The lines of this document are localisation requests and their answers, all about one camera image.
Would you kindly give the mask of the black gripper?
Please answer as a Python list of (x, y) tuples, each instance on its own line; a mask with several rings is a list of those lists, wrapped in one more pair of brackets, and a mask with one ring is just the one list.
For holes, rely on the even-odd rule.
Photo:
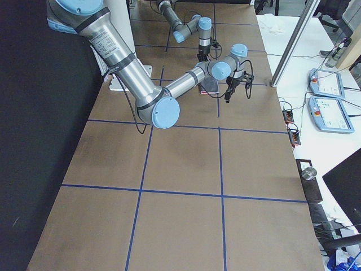
[(198, 61), (207, 62), (209, 60), (208, 58), (209, 53), (210, 53), (210, 45), (207, 46), (199, 45), (198, 54), (197, 54)]
[(235, 92), (236, 88), (240, 85), (245, 75), (245, 71), (237, 71), (234, 72), (232, 76), (228, 76), (226, 79), (226, 83), (228, 88), (226, 90), (224, 99), (226, 103), (230, 102), (232, 94)]

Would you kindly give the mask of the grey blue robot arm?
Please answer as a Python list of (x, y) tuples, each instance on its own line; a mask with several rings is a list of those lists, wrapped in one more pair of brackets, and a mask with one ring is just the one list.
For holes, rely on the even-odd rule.
[(182, 43), (193, 34), (198, 33), (199, 45), (197, 58), (199, 62), (208, 61), (212, 42), (211, 18), (195, 14), (189, 22), (184, 23), (172, 8), (172, 4), (175, 2), (176, 1), (156, 1), (157, 9), (170, 24), (173, 37), (177, 43)]
[(85, 37), (110, 73), (133, 95), (139, 118), (159, 129), (170, 128), (178, 121), (181, 109), (176, 98), (204, 80), (244, 76), (242, 67), (248, 48), (236, 43), (222, 60), (200, 61), (168, 86), (157, 86), (114, 26), (116, 9), (111, 1), (47, 1), (46, 4), (49, 27)]

